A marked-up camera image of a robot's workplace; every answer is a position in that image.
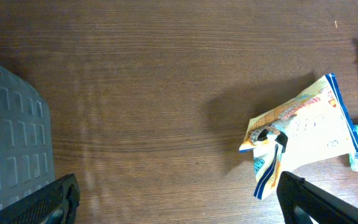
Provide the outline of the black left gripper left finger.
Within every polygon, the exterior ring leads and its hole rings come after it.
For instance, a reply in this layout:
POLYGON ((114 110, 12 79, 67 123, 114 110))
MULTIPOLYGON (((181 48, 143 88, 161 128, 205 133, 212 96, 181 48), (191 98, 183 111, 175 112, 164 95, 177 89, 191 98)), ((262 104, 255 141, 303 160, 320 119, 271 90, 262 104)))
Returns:
POLYGON ((74 174, 68 174, 0 210, 0 223, 74 224, 79 205, 77 179, 74 174))

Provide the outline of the yellow blue snack bag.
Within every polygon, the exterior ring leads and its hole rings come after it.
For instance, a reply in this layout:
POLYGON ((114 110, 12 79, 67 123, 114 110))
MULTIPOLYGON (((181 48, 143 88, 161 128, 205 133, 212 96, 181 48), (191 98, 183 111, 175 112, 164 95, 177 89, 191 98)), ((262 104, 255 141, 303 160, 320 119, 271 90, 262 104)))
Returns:
POLYGON ((259 200, 276 190, 283 171, 358 152, 358 134, 335 74, 252 118, 239 150, 253 153, 254 197, 259 200))

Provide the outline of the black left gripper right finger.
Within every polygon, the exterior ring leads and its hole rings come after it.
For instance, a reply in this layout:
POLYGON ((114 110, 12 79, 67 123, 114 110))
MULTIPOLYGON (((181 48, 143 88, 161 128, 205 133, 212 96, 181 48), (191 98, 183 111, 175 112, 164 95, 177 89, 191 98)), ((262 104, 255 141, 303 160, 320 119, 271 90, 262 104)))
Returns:
POLYGON ((358 208, 291 172, 281 173, 277 197, 285 223, 358 224, 358 208))

